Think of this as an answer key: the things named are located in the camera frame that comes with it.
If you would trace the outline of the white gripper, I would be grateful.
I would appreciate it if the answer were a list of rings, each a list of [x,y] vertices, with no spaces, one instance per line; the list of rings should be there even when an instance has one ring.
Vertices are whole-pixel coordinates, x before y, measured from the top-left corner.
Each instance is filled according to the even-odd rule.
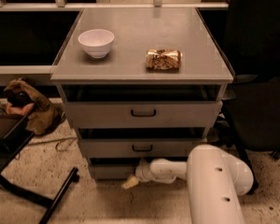
[[[130,175],[125,182],[122,183],[123,189],[131,189],[140,182],[149,182],[153,180],[153,174],[150,171],[150,163],[145,159],[141,159],[135,169],[135,175]]]

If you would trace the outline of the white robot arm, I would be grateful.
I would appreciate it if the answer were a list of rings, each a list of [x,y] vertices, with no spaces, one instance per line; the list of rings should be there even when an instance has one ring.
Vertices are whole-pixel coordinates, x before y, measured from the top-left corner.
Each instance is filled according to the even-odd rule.
[[[121,187],[150,181],[172,184],[177,179],[187,182],[191,224],[245,224],[239,197],[252,189],[253,173],[219,147],[199,145],[186,161],[141,160]]]

